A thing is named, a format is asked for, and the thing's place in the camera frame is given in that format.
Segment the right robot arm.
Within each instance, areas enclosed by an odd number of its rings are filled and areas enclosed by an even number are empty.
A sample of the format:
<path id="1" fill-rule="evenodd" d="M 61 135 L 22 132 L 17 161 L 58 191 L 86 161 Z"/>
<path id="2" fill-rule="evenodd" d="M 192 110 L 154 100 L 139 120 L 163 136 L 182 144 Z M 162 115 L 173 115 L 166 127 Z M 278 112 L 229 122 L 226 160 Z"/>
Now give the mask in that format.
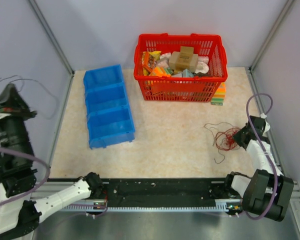
<path id="1" fill-rule="evenodd" d="M 270 129 L 266 117 L 250 116 L 246 125 L 232 137 L 251 157 L 252 177 L 231 172 L 225 178 L 223 192 L 229 198 L 241 197 L 242 208 L 254 215 L 281 222 L 287 212 L 294 189 L 291 178 L 284 176 L 275 164 L 270 140 L 264 136 Z"/>

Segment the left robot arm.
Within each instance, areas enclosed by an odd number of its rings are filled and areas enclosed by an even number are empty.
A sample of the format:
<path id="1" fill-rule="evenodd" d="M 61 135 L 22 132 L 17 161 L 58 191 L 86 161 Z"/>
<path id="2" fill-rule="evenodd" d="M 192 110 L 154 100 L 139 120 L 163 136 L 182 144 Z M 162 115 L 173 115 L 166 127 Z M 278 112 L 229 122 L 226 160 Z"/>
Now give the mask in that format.
<path id="1" fill-rule="evenodd" d="M 31 199 L 50 175 L 47 163 L 35 157 L 25 126 L 36 115 L 16 86 L 7 84 L 0 94 L 0 240 L 23 237 L 59 210 L 104 191 L 100 176 L 90 172 L 68 188 Z"/>

